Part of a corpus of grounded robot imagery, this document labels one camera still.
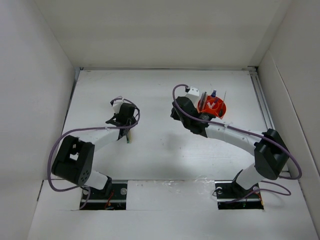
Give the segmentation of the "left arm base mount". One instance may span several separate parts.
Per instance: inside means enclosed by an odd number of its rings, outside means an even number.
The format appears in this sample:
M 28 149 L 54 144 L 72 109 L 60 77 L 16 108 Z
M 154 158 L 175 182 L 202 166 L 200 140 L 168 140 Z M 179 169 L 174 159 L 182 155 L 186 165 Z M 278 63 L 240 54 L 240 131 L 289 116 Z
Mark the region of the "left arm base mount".
M 107 196 L 103 196 L 98 190 L 90 188 L 90 195 L 88 191 L 82 190 L 81 199 L 79 203 L 80 210 L 107 210 L 107 211 L 122 211 L 127 208 L 127 180 L 115 180 L 112 182 L 111 189 Z

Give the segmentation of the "black thin pen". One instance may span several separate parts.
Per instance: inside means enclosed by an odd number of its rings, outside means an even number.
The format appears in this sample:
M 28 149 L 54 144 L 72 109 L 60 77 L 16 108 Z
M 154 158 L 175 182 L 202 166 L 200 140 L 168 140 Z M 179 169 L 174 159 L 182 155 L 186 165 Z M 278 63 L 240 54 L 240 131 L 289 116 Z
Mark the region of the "black thin pen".
M 208 98 L 208 95 L 207 95 L 207 92 L 205 91 L 205 92 L 203 93 L 202 110 L 205 109 L 206 102 L 207 102 L 207 98 Z

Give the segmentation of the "white marker purple cap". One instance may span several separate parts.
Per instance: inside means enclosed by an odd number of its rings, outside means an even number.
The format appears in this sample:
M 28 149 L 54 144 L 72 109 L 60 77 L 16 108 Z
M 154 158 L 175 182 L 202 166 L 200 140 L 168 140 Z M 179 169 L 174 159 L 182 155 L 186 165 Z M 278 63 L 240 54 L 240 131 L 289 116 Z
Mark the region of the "white marker purple cap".
M 215 100 L 214 100 L 214 102 L 212 103 L 212 109 L 214 109 L 215 108 L 215 105 L 218 103 L 218 101 L 219 101 L 219 99 L 216 97 L 215 98 Z

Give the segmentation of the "orange highlighter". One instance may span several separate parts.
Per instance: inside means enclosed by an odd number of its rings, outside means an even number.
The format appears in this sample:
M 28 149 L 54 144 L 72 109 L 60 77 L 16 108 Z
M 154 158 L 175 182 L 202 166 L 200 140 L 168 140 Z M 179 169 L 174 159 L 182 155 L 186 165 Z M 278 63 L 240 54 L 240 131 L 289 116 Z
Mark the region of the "orange highlighter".
M 199 109 L 200 111 L 202 111 L 202 109 L 203 109 L 205 97 L 206 97 L 206 93 L 203 92 L 202 95 L 201 95 L 201 98 L 200 98 L 200 100 L 199 100 L 199 106 L 198 106 L 198 109 Z

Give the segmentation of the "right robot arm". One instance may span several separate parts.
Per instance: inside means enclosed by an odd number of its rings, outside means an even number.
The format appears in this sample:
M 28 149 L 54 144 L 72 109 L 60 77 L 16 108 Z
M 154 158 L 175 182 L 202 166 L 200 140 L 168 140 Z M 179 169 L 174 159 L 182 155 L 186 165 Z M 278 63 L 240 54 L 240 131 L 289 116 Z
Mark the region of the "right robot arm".
M 179 96 L 173 100 L 170 116 L 195 135 L 223 141 L 254 157 L 254 162 L 240 170 L 228 185 L 227 189 L 233 198 L 251 195 L 253 187 L 263 180 L 280 178 L 289 159 L 289 151 L 276 130 L 255 133 L 222 122 L 212 123 L 215 115 L 198 112 L 187 96 Z

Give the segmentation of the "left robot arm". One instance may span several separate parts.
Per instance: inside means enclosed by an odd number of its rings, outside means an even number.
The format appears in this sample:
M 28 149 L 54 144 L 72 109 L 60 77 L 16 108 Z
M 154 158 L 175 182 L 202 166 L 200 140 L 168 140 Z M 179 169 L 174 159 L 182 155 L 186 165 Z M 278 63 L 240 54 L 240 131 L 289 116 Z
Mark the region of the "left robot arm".
M 104 126 L 67 131 L 56 141 L 48 159 L 49 175 L 88 188 L 103 199 L 111 194 L 112 178 L 93 170 L 94 154 L 127 136 L 140 119 L 140 110 L 134 103 L 113 101 L 111 105 L 114 114 Z

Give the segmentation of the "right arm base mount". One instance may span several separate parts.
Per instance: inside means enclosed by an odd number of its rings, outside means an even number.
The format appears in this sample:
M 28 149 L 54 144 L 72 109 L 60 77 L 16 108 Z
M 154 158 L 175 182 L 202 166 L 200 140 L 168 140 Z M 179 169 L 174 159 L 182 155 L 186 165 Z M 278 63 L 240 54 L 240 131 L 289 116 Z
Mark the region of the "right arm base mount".
M 259 192 L 259 184 L 253 185 L 249 190 L 242 189 L 231 180 L 216 180 L 212 193 L 216 197 L 219 210 L 263 210 L 264 206 Z

